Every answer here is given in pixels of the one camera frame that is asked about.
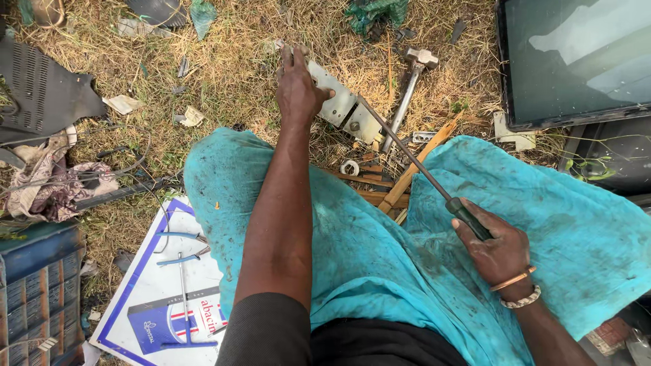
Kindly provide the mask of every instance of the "hand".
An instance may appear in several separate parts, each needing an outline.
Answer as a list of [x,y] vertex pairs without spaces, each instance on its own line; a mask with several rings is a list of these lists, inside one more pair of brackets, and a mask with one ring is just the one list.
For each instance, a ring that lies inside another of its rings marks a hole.
[[[494,237],[483,242],[463,221],[452,219],[452,227],[468,250],[479,275],[489,285],[495,286],[526,271],[529,267],[527,234],[465,198],[461,202]],[[499,292],[505,301],[526,298],[533,292],[531,278],[522,279]]]
[[335,96],[335,91],[314,85],[300,47],[294,48],[293,56],[288,46],[283,46],[282,53],[283,67],[278,69],[276,101],[283,115],[283,125],[309,127],[323,103]]

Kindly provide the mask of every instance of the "plastic crate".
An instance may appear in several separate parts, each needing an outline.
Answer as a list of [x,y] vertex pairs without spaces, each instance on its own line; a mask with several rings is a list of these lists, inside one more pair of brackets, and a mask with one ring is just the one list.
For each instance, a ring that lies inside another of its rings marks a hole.
[[[0,366],[69,365],[83,357],[79,270],[85,248],[77,221],[29,227],[0,241]],[[53,337],[50,350],[28,339]]]

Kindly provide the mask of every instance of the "blue border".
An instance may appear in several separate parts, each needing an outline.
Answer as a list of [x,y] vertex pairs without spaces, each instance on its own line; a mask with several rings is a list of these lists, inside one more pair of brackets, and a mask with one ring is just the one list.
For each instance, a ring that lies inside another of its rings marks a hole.
[[[188,214],[191,214],[192,216],[195,215],[195,211],[192,209],[192,207],[186,205],[185,203],[179,201],[178,199],[173,199],[167,208],[165,209],[165,212],[163,214],[167,215],[170,214],[167,218],[169,220],[172,220],[172,216],[176,212],[176,209],[180,208],[181,210],[187,212]],[[167,220],[164,218],[161,219],[161,222],[158,224],[158,227],[156,228],[156,232],[163,232],[165,231],[165,228],[167,226]],[[102,332],[100,333],[99,337],[97,337],[97,341],[101,344],[104,345],[112,350],[115,350],[117,352],[120,352],[121,354],[129,357],[130,359],[141,363],[143,365],[147,366],[156,366],[155,363],[151,363],[148,360],[142,358],[141,356],[138,356],[137,354],[134,354],[130,352],[129,350],[126,350],[119,345],[116,345],[115,343],[109,341],[106,339],[106,336],[109,334],[111,331],[111,328],[115,324],[115,321],[117,320],[120,312],[122,311],[122,308],[124,308],[124,304],[126,303],[126,300],[129,298],[129,295],[131,294],[131,291],[133,291],[133,288],[135,287],[135,283],[138,282],[138,279],[140,278],[140,275],[142,274],[143,270],[145,269],[145,265],[149,261],[149,258],[152,256],[154,249],[158,245],[158,241],[161,239],[160,236],[154,235],[154,237],[149,241],[149,244],[147,245],[147,248],[145,249],[145,254],[143,254],[143,257],[140,258],[140,262],[138,262],[138,265],[135,267],[135,270],[133,271],[131,277],[129,278],[129,282],[126,284],[126,288],[124,289],[124,292],[122,292],[122,295],[120,295],[120,298],[118,299],[118,302],[115,304],[115,307],[113,308],[113,311],[109,315],[108,320],[106,321],[106,324],[104,324],[104,328],[102,329]]]

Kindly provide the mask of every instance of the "pliers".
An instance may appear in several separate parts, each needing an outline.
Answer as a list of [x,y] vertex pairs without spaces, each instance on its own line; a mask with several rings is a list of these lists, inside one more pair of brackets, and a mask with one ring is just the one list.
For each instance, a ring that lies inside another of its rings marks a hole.
[[196,252],[195,254],[188,255],[187,257],[183,257],[181,259],[164,260],[162,262],[157,262],[156,264],[158,264],[159,266],[165,266],[166,264],[181,263],[181,262],[185,262],[187,260],[192,260],[192,259],[201,260],[201,258],[199,258],[199,256],[210,251],[210,246],[208,245],[208,239],[206,239],[206,237],[201,236],[199,234],[190,234],[188,232],[165,231],[165,232],[157,232],[154,235],[156,235],[156,236],[181,236],[183,238],[195,239],[195,240],[198,240],[198,241],[202,242],[203,244],[206,244],[205,248],[203,248],[202,250]]

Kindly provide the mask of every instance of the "dry grass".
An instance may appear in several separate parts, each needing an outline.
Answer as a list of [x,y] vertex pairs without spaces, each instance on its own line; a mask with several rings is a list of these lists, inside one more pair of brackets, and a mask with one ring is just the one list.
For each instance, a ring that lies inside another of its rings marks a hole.
[[[66,27],[43,30],[35,26],[20,27],[16,38],[39,47],[68,70],[92,74],[101,96],[127,94],[146,102],[146,107],[128,116],[109,111],[113,122],[134,124],[152,132],[152,149],[146,157],[149,173],[163,176],[182,167],[192,144],[220,126],[244,123],[259,137],[275,144],[280,114],[275,103],[274,72],[278,54],[267,54],[265,42],[282,38],[289,44],[302,43],[312,50],[315,61],[329,70],[353,92],[362,92],[376,110],[390,117],[400,101],[400,85],[406,64],[399,54],[391,57],[393,80],[388,78],[388,49],[396,44],[414,45],[433,50],[441,64],[421,79],[411,101],[404,126],[398,134],[416,130],[436,130],[446,118],[435,109],[450,111],[467,104],[466,114],[483,116],[500,109],[499,61],[496,57],[493,28],[493,1],[411,0],[404,27],[418,32],[416,38],[396,42],[393,32],[386,32],[377,44],[364,44],[352,32],[343,10],[346,1],[289,1],[294,9],[294,26],[286,24],[286,15],[278,14],[275,0],[213,0],[217,20],[207,37],[199,42],[190,23],[174,32],[171,38],[121,38],[115,24],[120,17],[133,18],[130,9],[119,0],[68,0],[66,11],[74,31]],[[449,35],[455,20],[462,17],[467,29],[455,45]],[[191,71],[177,79],[180,59],[187,55]],[[145,78],[140,64],[146,67]],[[478,78],[473,87],[469,81]],[[389,99],[389,83],[397,88]],[[184,94],[172,95],[171,87],[185,85]],[[174,114],[183,114],[193,105],[206,115],[198,127],[173,124]],[[80,129],[101,126],[84,120]],[[463,124],[456,134],[489,138],[491,131]],[[135,130],[113,130],[88,137],[89,143],[71,151],[72,160],[94,159],[101,150],[128,145],[142,147],[146,142]],[[367,147],[353,149],[352,138],[333,129],[322,120],[312,127],[311,161],[324,168],[336,169],[347,158],[359,158]],[[539,153],[518,153],[518,157],[536,162]],[[128,153],[114,154],[106,160],[116,169],[134,162]],[[399,176],[396,163],[387,163],[393,176]],[[123,178],[127,184],[130,180]],[[151,195],[105,204],[83,216],[88,234],[88,257],[97,260],[100,274],[87,283],[86,295],[96,294],[103,310],[117,288],[121,274],[111,265],[118,248],[135,252],[158,203]]]

